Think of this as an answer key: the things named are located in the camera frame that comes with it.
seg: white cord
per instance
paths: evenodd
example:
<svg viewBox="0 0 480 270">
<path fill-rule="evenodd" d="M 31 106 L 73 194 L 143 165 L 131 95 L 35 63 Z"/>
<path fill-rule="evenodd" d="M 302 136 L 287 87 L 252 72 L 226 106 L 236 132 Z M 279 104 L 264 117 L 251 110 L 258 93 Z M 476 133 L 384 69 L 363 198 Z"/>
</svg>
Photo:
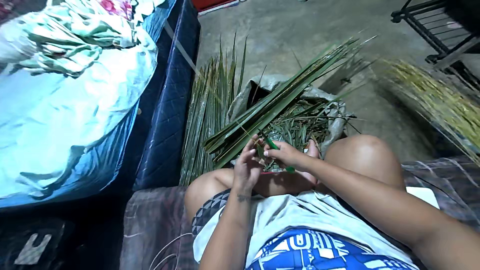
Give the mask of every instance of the white cord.
<svg viewBox="0 0 480 270">
<path fill-rule="evenodd" d="M 160 253 L 162 253 L 162 251 L 167 248 L 169 245 L 171 245 L 173 242 L 177 241 L 178 239 L 180 239 L 181 237 L 183 236 L 186 236 L 186 235 L 193 235 L 192 233 L 184 233 L 178 237 L 176 237 L 175 239 L 173 239 L 172 241 L 170 241 L 170 243 L 168 243 L 167 245 L 165 245 L 162 249 L 160 249 L 160 251 L 155 255 L 155 258 L 153 258 L 152 260 L 152 263 L 150 264 L 150 267 L 148 268 L 148 270 L 155 270 L 162 262 L 164 262 L 166 259 L 168 258 L 171 258 L 171 257 L 176 257 L 177 255 L 176 254 L 170 254 L 168 256 L 166 256 L 163 260 L 161 260 L 153 269 L 152 269 L 152 265 L 153 263 L 155 262 L 156 258 L 158 257 L 158 255 L 160 255 Z"/>
</svg>

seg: right hand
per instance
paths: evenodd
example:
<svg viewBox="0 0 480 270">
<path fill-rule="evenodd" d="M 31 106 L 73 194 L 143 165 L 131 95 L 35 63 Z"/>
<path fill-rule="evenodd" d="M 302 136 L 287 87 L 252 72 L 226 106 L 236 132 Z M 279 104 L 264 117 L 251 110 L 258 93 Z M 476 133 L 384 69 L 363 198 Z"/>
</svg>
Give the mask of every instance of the right hand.
<svg viewBox="0 0 480 270">
<path fill-rule="evenodd" d="M 268 145 L 265 145 L 264 155 L 274 160 L 279 160 L 286 166 L 292 166 L 300 172 L 306 172 L 304 167 L 304 160 L 310 158 L 306 154 L 298 151 L 295 147 L 289 145 L 286 142 L 273 141 L 273 143 L 280 148 L 279 150 L 271 149 Z"/>
</svg>

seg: blue mattress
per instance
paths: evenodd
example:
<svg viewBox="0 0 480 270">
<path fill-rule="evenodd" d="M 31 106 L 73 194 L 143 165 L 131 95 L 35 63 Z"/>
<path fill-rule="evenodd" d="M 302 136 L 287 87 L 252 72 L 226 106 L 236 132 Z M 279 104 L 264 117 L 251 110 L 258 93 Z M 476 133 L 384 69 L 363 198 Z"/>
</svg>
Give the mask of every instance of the blue mattress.
<svg viewBox="0 0 480 270">
<path fill-rule="evenodd" d="M 135 120 L 112 189 L 132 185 L 134 190 L 174 186 L 180 180 L 181 148 L 194 71 L 155 21 L 152 14 L 145 19 L 144 27 L 152 38 L 161 36 L 156 43 L 157 68 L 140 98 L 142 113 Z M 191 0 L 177 0 L 167 21 L 196 62 L 200 23 Z"/>
</svg>

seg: red object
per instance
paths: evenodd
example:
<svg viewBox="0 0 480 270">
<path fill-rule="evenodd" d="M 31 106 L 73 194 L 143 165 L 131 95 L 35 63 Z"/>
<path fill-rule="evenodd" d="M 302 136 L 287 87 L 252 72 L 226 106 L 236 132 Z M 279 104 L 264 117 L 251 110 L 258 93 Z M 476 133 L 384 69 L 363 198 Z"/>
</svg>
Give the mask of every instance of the red object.
<svg viewBox="0 0 480 270">
<path fill-rule="evenodd" d="M 223 4 L 233 1 L 235 0 L 192 0 L 193 5 L 198 10 L 198 12 L 221 6 Z"/>
</svg>

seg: dried palm leaves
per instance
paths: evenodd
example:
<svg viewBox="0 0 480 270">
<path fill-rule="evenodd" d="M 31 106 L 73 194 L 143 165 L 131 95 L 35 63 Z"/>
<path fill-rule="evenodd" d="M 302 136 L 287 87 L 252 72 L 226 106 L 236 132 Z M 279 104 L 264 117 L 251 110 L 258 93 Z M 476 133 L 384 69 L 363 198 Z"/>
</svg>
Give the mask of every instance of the dried palm leaves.
<svg viewBox="0 0 480 270">
<path fill-rule="evenodd" d="M 182 165 L 180 185 L 188 185 L 198 176 L 214 169 L 214 153 L 206 153 L 201 142 L 211 137 L 224 127 L 227 111 L 234 98 L 235 70 L 237 66 L 235 40 L 230 64 L 222 53 L 211 58 L 202 68 L 192 87 L 192 97 L 188 111 L 185 138 L 182 150 Z M 240 81 L 243 79 L 245 66 L 245 47 L 240 71 Z"/>
<path fill-rule="evenodd" d="M 455 146 L 480 166 L 480 108 L 453 86 L 405 62 L 390 63 L 406 103 L 431 123 Z"/>
<path fill-rule="evenodd" d="M 320 54 L 295 76 L 205 140 L 203 145 L 207 153 L 218 152 L 214 158 L 215 169 L 222 168 L 234 158 L 251 135 L 263 130 L 288 106 L 292 105 L 292 102 L 296 101 L 296 98 L 310 83 L 324 75 L 339 60 L 356 51 L 356 41 L 356 39 L 350 39 L 344 44 Z M 325 105 L 316 104 L 315 107 L 319 109 Z"/>
</svg>

